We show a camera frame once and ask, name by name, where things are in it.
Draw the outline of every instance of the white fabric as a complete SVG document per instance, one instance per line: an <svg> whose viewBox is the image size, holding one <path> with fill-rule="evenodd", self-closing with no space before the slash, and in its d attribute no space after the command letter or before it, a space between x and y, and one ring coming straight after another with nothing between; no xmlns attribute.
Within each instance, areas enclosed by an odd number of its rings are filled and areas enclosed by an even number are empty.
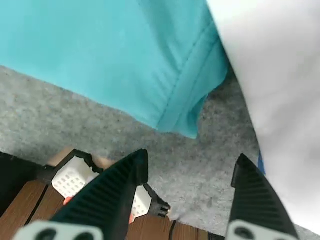
<svg viewBox="0 0 320 240"><path fill-rule="evenodd" d="M320 0L208 0L267 178L320 235Z"/></svg>

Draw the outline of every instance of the gray carpet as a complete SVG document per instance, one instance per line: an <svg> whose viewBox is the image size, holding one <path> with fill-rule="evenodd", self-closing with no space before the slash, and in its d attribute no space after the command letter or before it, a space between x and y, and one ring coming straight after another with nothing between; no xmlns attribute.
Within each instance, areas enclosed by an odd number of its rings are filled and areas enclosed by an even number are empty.
<svg viewBox="0 0 320 240"><path fill-rule="evenodd" d="M65 146L118 160L149 152L149 184L173 219L225 235L240 153L258 157L249 114L233 74L206 101L196 140L160 134L117 110L0 67L0 151L45 164ZM298 229L302 240L319 240Z"/></svg>

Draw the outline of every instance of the teal fabric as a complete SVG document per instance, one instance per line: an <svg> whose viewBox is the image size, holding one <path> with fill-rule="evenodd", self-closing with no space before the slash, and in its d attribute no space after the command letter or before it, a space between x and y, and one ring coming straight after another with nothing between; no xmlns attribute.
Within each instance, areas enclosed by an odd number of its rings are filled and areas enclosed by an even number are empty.
<svg viewBox="0 0 320 240"><path fill-rule="evenodd" d="M0 6L0 65L161 132L196 137L206 96L226 76L205 0L0 0Z"/></svg>

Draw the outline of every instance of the wooden slat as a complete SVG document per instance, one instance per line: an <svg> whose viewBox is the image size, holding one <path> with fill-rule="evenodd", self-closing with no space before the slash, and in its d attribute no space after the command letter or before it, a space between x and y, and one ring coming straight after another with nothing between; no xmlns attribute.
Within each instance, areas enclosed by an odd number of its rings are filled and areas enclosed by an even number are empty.
<svg viewBox="0 0 320 240"><path fill-rule="evenodd" d="M30 181L24 185L0 218L1 240L11 240L17 230L26 223L45 186L38 181Z"/></svg>
<svg viewBox="0 0 320 240"><path fill-rule="evenodd" d="M49 220L63 206L64 200L52 186L49 186L31 221Z"/></svg>
<svg viewBox="0 0 320 240"><path fill-rule="evenodd" d="M169 238L171 224L172 222L170 222L168 218L150 215L139 217L134 223L130 224L126 240L167 240ZM194 227L177 223L172 239L198 240L198 232L198 229Z"/></svg>
<svg viewBox="0 0 320 240"><path fill-rule="evenodd" d="M208 232L205 230L198 229L197 240L208 240Z"/></svg>

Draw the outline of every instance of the fabric seam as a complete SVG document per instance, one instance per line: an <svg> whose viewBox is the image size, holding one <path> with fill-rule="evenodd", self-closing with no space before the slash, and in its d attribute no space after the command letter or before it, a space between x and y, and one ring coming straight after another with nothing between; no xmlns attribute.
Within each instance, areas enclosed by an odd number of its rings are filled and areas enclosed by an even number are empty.
<svg viewBox="0 0 320 240"><path fill-rule="evenodd" d="M161 115L161 117L160 117L160 119L159 119L159 121L158 121L158 123L157 123L157 125L156 125L156 128L159 127L159 124L161 123L161 121L163 120L164 116L165 116L166 113L167 113L168 106L169 106L169 104L170 104L170 102L171 102L171 99L172 99L172 97L173 97L173 95L174 95L174 93L175 93L175 91L176 91L177 85L178 85L178 83L179 83L179 81L180 81L180 79L181 79L181 75L182 75L182 73L184 72L184 69L185 69L185 67L186 67L186 64L189 62L192 53L194 52L194 50L195 50L196 47L198 46L198 43L199 43L200 39L201 39L202 36L205 34L205 32L207 31L207 29L212 26L213 23L214 23L214 22L213 22L213 20L212 20L212 21L209 22L209 24L208 24L206 27L203 28L203 30L202 30L202 32L200 33L198 39L195 41L194 45L192 46L192 48L191 48L191 50L190 50L190 53L189 53L186 61L185 61L184 64L182 65L181 71L180 71L180 73L179 73L179 75L178 75L178 77L177 77L177 79L176 79L176 81L175 81L175 84L174 84L173 89L172 89L172 91L171 91L170 97L169 97L169 99L168 99L168 101L167 101L167 104L166 104L166 106L165 106L165 108L164 108L163 114Z"/></svg>

